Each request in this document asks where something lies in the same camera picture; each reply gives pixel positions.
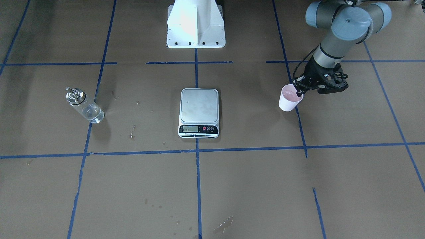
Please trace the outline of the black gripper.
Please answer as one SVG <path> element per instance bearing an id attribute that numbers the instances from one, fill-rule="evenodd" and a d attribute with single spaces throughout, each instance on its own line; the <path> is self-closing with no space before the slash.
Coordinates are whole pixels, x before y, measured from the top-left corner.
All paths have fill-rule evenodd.
<path id="1" fill-rule="evenodd" d="M 340 63 L 325 68 L 311 57 L 302 75 L 292 80 L 297 97 L 302 97 L 310 90 L 317 90 L 319 94 L 331 94 L 342 92 L 349 87 L 346 81 L 348 75 L 344 73 Z"/>

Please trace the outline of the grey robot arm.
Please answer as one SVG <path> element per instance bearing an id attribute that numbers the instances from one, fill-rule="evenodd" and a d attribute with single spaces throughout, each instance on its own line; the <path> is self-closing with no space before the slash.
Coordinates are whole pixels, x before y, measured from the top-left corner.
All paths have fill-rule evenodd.
<path id="1" fill-rule="evenodd" d="M 303 73 L 292 77 L 296 95 L 301 97 L 311 90 L 319 94 L 346 90 L 347 74 L 341 61 L 349 50 L 373 34 L 383 30 L 392 19 L 390 7 L 381 2 L 360 6 L 359 1 L 329 0 L 308 6 L 305 21 L 314 28 L 327 29 L 320 44 L 308 53 Z"/>

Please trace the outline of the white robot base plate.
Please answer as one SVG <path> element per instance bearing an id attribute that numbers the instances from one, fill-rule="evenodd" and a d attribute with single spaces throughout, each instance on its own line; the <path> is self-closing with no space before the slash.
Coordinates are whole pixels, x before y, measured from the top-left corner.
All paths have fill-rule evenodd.
<path id="1" fill-rule="evenodd" d="M 168 48 L 222 48 L 225 45 L 223 0 L 176 0 L 168 6 Z"/>

